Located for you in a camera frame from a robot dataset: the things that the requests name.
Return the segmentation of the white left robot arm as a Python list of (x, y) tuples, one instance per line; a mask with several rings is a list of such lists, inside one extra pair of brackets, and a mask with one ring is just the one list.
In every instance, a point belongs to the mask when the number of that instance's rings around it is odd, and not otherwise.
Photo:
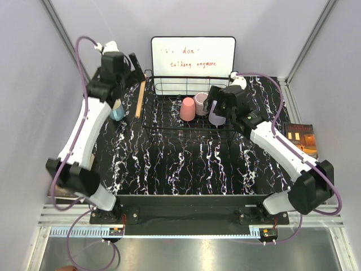
[(101, 64), (86, 84), (80, 114), (56, 159), (48, 159), (46, 169), (59, 187), (102, 210), (107, 222), (117, 223), (122, 216), (120, 200), (100, 183), (92, 170), (93, 147), (99, 132), (122, 93), (133, 84), (145, 80), (134, 53), (123, 54), (115, 41), (97, 43)]

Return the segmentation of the pink plastic cup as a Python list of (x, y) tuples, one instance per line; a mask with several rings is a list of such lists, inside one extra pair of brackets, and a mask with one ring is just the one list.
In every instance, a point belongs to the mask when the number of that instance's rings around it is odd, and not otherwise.
[(184, 98), (180, 107), (180, 118), (184, 121), (192, 121), (195, 118), (195, 102), (193, 98)]

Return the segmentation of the light blue ceramic mug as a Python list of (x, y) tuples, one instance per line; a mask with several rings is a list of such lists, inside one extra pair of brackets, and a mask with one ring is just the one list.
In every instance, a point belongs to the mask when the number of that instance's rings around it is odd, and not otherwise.
[(124, 112), (124, 108), (123, 108), (121, 99), (117, 99), (115, 101), (114, 106), (113, 106), (109, 116), (114, 121), (121, 121), (124, 118), (125, 112)]

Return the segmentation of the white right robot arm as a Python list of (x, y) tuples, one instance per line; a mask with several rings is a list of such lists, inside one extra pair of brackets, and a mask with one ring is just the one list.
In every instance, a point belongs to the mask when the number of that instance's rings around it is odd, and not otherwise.
[(307, 215), (333, 196), (334, 167), (328, 161), (317, 161), (296, 147), (275, 127), (265, 114), (252, 110), (246, 94), (246, 79), (232, 72), (225, 88), (212, 85), (204, 109), (230, 121), (233, 129), (265, 150), (290, 176), (293, 185), (287, 191), (267, 196), (256, 209), (259, 222), (268, 224), (276, 215), (297, 211)]

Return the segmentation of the lavender plastic cup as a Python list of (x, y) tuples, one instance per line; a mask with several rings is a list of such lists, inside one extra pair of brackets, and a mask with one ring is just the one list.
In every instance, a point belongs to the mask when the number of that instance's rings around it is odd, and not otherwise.
[(222, 116), (218, 116), (214, 113), (216, 105), (217, 105), (217, 101), (214, 100), (212, 103), (211, 109), (209, 111), (208, 120), (212, 125), (219, 127), (219, 126), (222, 126), (223, 124), (225, 124), (226, 118), (222, 117)]

